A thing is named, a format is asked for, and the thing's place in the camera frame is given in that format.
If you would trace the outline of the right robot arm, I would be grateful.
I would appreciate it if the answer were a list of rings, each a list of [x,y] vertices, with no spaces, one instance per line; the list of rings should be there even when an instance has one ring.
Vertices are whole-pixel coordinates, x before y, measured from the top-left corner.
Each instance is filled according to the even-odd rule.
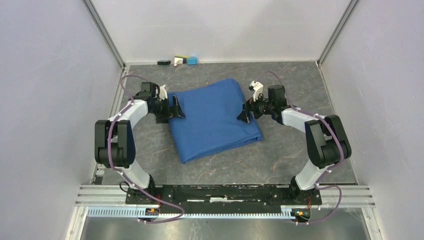
[[[312,114],[290,104],[282,85],[268,87],[268,97],[264,97],[263,88],[258,81],[250,83],[253,95],[243,103],[237,119],[250,123],[270,115],[277,123],[305,134],[308,161],[292,178],[288,191],[293,203],[302,204],[317,189],[324,173],[351,156],[352,148],[339,116]]]

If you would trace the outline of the blue surgical wrap cloth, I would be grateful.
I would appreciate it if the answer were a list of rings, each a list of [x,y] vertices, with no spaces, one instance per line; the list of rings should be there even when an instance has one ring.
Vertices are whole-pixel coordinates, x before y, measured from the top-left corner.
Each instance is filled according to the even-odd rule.
[[[168,95],[177,96],[185,115],[169,120],[182,164],[264,139],[255,120],[245,123],[237,119],[245,97],[233,78]]]

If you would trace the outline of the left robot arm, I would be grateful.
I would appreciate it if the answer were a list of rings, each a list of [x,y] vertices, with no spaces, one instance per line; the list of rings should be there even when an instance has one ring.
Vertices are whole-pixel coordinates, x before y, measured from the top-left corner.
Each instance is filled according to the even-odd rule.
[[[158,124],[186,117],[177,95],[169,95],[166,85],[147,81],[141,84],[139,92],[130,95],[117,114],[94,125],[95,161],[117,172],[128,185],[127,193],[138,193],[145,204],[153,203],[158,194],[153,178],[136,161],[133,129],[149,114],[155,116]]]

